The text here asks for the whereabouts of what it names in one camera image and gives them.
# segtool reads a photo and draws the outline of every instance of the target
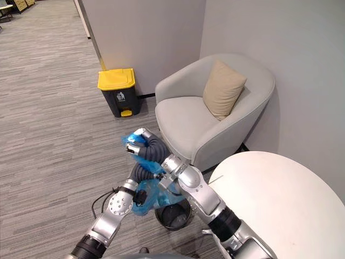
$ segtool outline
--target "gray wall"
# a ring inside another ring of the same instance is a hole
[[[200,54],[205,0],[82,0],[106,69],[133,67],[138,94]]]
[[[250,150],[310,168],[345,201],[345,1],[208,0],[201,56],[241,52],[277,80]]]

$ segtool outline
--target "white tabletop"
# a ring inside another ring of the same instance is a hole
[[[243,152],[221,162],[210,182],[278,259],[345,258],[345,206],[301,164],[272,153]]]

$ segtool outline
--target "small trash can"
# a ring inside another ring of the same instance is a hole
[[[155,214],[159,223],[170,231],[184,228],[194,217],[186,199],[173,205],[155,209]]]
[[[127,117],[140,112],[135,94],[133,69],[100,71],[98,88],[102,91],[115,117]]]

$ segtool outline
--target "robot forearm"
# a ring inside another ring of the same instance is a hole
[[[133,196],[138,184],[127,179],[119,187],[110,201],[107,210],[102,213],[65,259],[99,259],[112,242],[120,228],[121,220],[130,212]]]

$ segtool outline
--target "yellow lid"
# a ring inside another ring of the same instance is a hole
[[[112,69],[98,73],[98,88],[103,91],[130,88],[135,85],[133,69]]]

